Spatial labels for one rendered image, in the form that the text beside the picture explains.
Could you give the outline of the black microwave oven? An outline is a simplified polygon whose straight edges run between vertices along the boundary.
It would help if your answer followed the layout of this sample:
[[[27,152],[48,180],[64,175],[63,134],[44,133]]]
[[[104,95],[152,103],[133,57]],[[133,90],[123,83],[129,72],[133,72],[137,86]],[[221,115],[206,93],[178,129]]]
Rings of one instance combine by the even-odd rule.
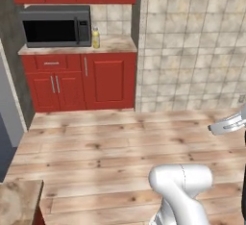
[[[30,6],[20,13],[28,47],[90,47],[89,5]]]

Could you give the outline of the red counter cabinet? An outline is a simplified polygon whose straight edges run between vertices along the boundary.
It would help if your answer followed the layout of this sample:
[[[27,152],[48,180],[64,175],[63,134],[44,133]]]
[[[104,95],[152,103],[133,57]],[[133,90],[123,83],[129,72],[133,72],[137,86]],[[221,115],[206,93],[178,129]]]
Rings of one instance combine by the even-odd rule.
[[[46,225],[39,206],[36,207],[32,225]]]

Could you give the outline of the red base cupboards run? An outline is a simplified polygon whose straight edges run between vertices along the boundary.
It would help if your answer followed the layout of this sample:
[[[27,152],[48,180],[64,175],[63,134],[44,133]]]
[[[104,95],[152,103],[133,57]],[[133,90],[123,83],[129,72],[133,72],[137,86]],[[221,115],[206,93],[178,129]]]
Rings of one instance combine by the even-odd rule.
[[[21,59],[39,113],[134,106],[134,52],[23,55]]]

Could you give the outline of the yellow juice bottle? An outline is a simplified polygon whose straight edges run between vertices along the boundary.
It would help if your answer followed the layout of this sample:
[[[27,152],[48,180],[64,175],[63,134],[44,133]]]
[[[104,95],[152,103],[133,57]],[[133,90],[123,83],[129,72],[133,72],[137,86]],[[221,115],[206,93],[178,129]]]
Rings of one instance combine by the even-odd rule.
[[[93,27],[92,30],[92,45],[95,49],[100,47],[100,34],[97,27]]]

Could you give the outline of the grey fridge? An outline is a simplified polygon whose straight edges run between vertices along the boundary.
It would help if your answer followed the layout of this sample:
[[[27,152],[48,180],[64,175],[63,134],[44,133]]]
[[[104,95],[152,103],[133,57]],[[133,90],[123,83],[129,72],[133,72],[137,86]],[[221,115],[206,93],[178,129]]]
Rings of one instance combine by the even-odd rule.
[[[0,183],[5,180],[14,154],[24,134],[12,94],[6,64],[0,40]]]

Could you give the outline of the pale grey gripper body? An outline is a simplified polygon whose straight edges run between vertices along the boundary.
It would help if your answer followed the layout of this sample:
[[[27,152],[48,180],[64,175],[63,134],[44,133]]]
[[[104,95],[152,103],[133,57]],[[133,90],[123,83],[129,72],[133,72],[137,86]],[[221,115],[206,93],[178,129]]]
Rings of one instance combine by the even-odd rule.
[[[214,122],[208,126],[208,129],[213,135],[218,136],[237,131],[245,126],[246,118],[238,112]]]

